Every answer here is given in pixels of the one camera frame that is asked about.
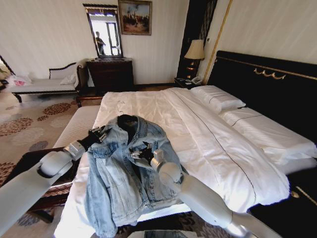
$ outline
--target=black headboard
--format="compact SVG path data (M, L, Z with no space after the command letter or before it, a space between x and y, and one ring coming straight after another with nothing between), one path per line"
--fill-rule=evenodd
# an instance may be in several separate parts
M317 65L218 51L208 85L317 143Z

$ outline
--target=telephone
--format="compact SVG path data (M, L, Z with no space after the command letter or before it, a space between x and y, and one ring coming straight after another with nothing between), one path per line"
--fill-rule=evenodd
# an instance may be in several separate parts
M202 78L199 78L199 76L196 76L195 78L192 79L192 83L199 85L203 82Z

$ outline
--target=white pillow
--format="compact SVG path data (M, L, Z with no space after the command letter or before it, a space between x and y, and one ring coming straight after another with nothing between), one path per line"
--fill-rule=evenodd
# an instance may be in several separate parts
M59 84L63 85L63 84L74 84L76 81L76 76L75 74L71 74L66 76Z
M230 126L262 148L275 163L317 157L315 144L305 137L250 109L241 108L220 115Z
M14 84L15 86L26 86L32 84L32 80L28 76L11 75L7 81L9 84Z
M191 92L217 114L223 111L241 108L246 105L240 99L216 86L206 85L195 87L191 89Z

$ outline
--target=lamp shade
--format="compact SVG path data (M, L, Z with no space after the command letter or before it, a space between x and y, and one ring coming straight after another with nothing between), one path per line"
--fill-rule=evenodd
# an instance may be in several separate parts
M185 55L185 58L198 60L203 59L204 56L204 41L203 40L192 40L189 50Z

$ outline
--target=table lamp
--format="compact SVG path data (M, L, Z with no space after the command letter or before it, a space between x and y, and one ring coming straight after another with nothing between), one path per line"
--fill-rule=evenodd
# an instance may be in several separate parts
M192 40L192 43L184 56L186 59L191 59L193 60L189 67L187 67L188 70L188 76L187 78L190 79L194 76L196 76L197 72L197 67L198 64L195 64L197 62L196 60L201 60L203 59L204 56L204 41L203 40Z

